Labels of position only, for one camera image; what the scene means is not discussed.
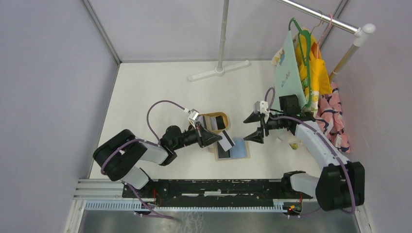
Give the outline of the light blue card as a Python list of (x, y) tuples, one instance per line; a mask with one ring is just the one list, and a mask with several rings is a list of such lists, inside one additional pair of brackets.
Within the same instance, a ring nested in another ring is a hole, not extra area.
[(230, 159), (243, 159), (248, 157), (247, 146), (243, 138), (234, 138), (235, 146), (229, 150)]

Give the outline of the tan oval card holder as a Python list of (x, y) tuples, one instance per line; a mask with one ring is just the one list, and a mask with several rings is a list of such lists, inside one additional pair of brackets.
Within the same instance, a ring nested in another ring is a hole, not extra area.
[(228, 116), (223, 112), (199, 114), (197, 121), (203, 128), (216, 134), (229, 128)]

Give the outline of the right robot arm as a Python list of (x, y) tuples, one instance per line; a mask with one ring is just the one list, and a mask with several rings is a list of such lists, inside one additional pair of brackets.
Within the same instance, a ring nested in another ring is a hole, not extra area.
[(280, 112), (272, 114), (266, 101), (257, 101), (244, 123), (258, 122), (257, 130), (245, 141), (263, 143), (271, 130), (286, 129), (308, 149), (321, 169), (319, 177), (304, 171), (284, 173), (281, 193), (287, 198), (299, 192), (316, 198), (324, 211), (342, 210), (354, 213), (364, 204), (365, 169), (360, 162), (351, 162), (321, 132), (313, 115), (302, 110), (296, 95), (279, 98)]

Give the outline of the wooden card tray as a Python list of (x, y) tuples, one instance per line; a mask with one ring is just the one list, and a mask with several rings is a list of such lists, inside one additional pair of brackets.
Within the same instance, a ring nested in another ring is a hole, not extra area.
[(248, 143), (243, 138), (234, 138), (235, 145), (228, 151), (224, 151), (220, 143), (216, 143), (215, 147), (215, 160), (216, 161), (228, 161), (248, 159), (251, 157)]

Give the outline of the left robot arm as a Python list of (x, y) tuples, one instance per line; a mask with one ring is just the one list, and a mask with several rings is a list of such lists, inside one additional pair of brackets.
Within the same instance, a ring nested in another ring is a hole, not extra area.
[(132, 186), (136, 194), (146, 198), (151, 195), (154, 182), (143, 169), (136, 167), (139, 160), (167, 166), (177, 158), (176, 150), (194, 144), (205, 148), (220, 140), (222, 136), (208, 131), (200, 123), (186, 131), (169, 126), (159, 144), (137, 138), (125, 129), (99, 146), (92, 157), (103, 175)]

